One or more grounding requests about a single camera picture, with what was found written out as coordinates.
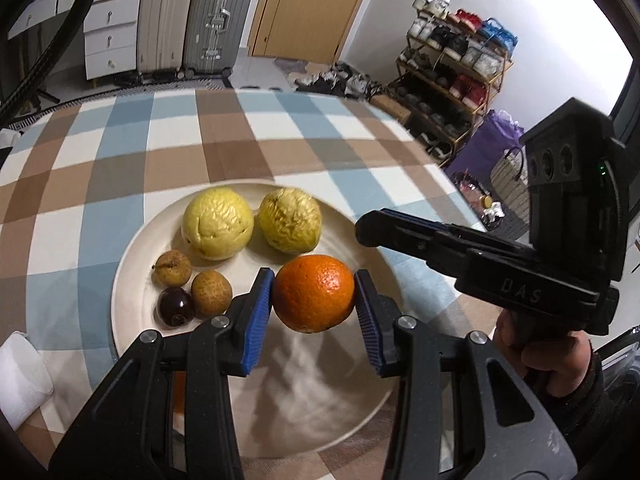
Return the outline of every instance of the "shelf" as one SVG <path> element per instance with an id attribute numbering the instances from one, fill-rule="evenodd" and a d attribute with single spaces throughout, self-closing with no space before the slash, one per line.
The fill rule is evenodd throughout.
<path id="1" fill-rule="evenodd" d="M 420 108 L 417 108 L 415 106 L 413 106 L 411 103 L 409 103 L 406 99 L 404 99 L 403 97 L 400 97 L 398 95 L 398 93 L 395 91 L 395 89 L 389 89 L 387 87 L 387 89 L 391 92 L 393 92 L 393 99 L 395 99 L 396 101 L 398 101 L 399 103 L 402 104 L 402 106 L 405 106 L 406 108 L 408 108 L 409 110 L 411 110 L 414 114 L 419 115 L 420 117 L 422 117 L 426 123 L 431 127 L 431 129 L 434 131 L 435 135 L 440 137 L 440 139 L 443 142 L 448 142 L 449 144 L 452 144 L 453 150 L 452 152 L 455 154 L 457 153 L 457 148 L 458 148 L 458 144 L 469 134 L 471 134 L 475 128 L 477 128 L 480 124 L 482 124 L 482 122 L 484 121 L 484 118 L 481 119 L 481 121 L 479 121 L 478 123 L 476 123 L 476 126 L 472 126 L 470 129 L 468 129 L 466 132 L 464 132 L 463 134 L 461 134 L 458 138 L 455 137 L 450 137 L 449 134 L 440 126 L 438 126 L 435 122 L 433 122 L 433 120 L 427 115 L 425 114 L 423 111 L 420 110 Z"/>
<path id="2" fill-rule="evenodd" d="M 468 112 L 471 115 L 477 115 L 485 106 L 485 104 L 480 105 L 478 108 L 470 108 L 467 105 L 465 105 L 462 100 L 458 99 L 457 97 L 455 97 L 454 95 L 451 94 L 451 92 L 449 92 L 449 90 L 447 90 L 446 88 L 443 88 L 442 86 L 440 86 L 439 84 L 437 84 L 435 81 L 432 81 L 431 79 L 429 79 L 427 76 L 425 76 L 424 74 L 422 74 L 420 71 L 416 70 L 415 68 L 411 67 L 410 65 L 408 65 L 407 63 L 400 61 L 399 59 L 396 60 L 396 64 L 402 68 L 404 68 L 407 72 L 415 75 L 418 79 L 421 79 L 422 81 L 424 81 L 425 83 L 427 83 L 427 85 L 429 85 L 431 88 L 433 88 L 435 91 L 439 92 L 440 94 L 444 95 L 444 97 L 446 97 L 447 99 L 449 99 L 449 101 L 451 101 L 453 104 L 461 107 L 463 110 L 465 110 L 466 112 Z"/>
<path id="3" fill-rule="evenodd" d="M 436 48 L 433 48 L 430 44 L 428 44 L 426 41 L 423 40 L 418 40 L 417 38 L 414 38 L 413 36 L 410 36 L 409 34 L 407 35 L 407 39 L 408 40 L 413 40 L 416 43 L 419 43 L 423 46 L 426 46 L 428 48 L 430 48 L 431 50 L 433 50 L 434 52 L 437 52 L 438 54 L 442 54 L 442 52 Z M 453 59 L 452 57 L 447 56 L 446 54 L 443 54 L 442 56 L 440 56 L 440 62 L 443 62 L 445 65 L 452 67 L 453 69 L 457 70 L 460 73 L 463 73 L 464 75 L 469 76 L 472 79 L 475 79 L 476 81 L 479 81 L 485 85 L 489 85 L 489 86 L 493 86 L 497 81 L 499 81 L 502 78 L 502 71 L 498 72 L 495 76 L 493 76 L 491 79 L 486 79 L 484 77 L 482 77 L 482 75 L 480 75 L 478 72 L 476 72 L 473 68 L 461 63 L 460 61 L 456 61 L 455 59 Z M 510 69 L 513 66 L 513 61 L 509 61 L 507 59 L 504 60 L 504 73 L 507 72 L 508 69 Z"/>
<path id="4" fill-rule="evenodd" d="M 489 43 L 490 41 L 489 38 L 484 37 L 482 34 L 473 32 L 469 28 L 462 27 L 457 23 L 453 23 L 448 20 L 443 20 L 442 18 L 435 16 L 433 13 L 429 12 L 428 10 L 418 10 L 417 12 L 420 18 L 433 18 L 436 22 L 441 23 L 443 25 L 448 25 L 451 28 L 455 28 L 458 32 L 465 34 L 470 38 L 473 38 L 476 41 L 476 43 L 483 44 L 485 47 L 487 47 L 489 50 L 492 50 L 493 52 L 498 54 L 500 57 L 503 57 L 503 58 L 507 57 L 508 52 L 504 47 L 500 46 L 499 44 L 496 44 L 495 42 Z"/>

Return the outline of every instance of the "wooden door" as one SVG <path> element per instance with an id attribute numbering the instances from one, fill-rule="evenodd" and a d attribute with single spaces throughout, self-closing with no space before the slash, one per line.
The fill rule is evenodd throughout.
<path id="1" fill-rule="evenodd" d="M 254 56 L 330 64 L 360 0 L 267 0 Z"/>

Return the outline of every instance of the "purple bag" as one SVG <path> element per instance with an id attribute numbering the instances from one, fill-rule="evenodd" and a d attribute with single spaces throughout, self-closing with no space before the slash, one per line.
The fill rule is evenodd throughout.
<path id="1" fill-rule="evenodd" d="M 520 146 L 523 133 L 524 129 L 507 112 L 489 110 L 484 123 L 449 164 L 445 173 L 451 178 L 454 173 L 466 171 L 488 185 L 491 170 L 504 155 L 504 150 Z"/>

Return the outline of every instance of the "red shoe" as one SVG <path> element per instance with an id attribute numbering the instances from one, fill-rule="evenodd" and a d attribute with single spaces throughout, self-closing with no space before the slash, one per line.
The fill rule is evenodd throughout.
<path id="1" fill-rule="evenodd" d="M 462 102 L 472 110 L 476 110 L 486 101 L 486 88 L 476 81 L 469 81 L 471 83 L 471 90 L 466 94 L 465 98 L 462 99 Z"/>
<path id="2" fill-rule="evenodd" d="M 460 25 L 465 26 L 473 32 L 477 32 L 482 27 L 482 19 L 477 14 L 458 9 L 456 16 L 460 18 Z"/>
<path id="3" fill-rule="evenodd" d="M 449 93 L 456 99 L 462 99 L 469 92 L 470 83 L 471 81 L 466 75 L 460 74 L 455 83 L 449 88 Z"/>

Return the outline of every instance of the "screw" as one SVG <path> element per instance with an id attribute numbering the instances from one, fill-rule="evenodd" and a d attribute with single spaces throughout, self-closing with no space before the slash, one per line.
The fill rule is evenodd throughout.
<path id="1" fill-rule="evenodd" d="M 143 343 L 152 343 L 156 339 L 158 339 L 158 332 L 155 330 L 145 330 L 140 334 L 140 341 Z"/>
<path id="2" fill-rule="evenodd" d="M 229 318 L 227 316 L 216 316 L 211 320 L 211 324 L 216 328 L 226 328 L 229 326 Z"/>
<path id="3" fill-rule="evenodd" d="M 469 339 L 471 339 L 471 341 L 473 341 L 477 345 L 483 345 L 487 341 L 489 341 L 487 334 L 485 334 L 484 332 L 480 332 L 479 330 L 474 330 L 472 333 L 470 333 Z"/>
<path id="4" fill-rule="evenodd" d="M 414 329 L 417 324 L 418 322 L 411 316 L 402 316 L 398 318 L 398 326 L 408 330 Z"/>

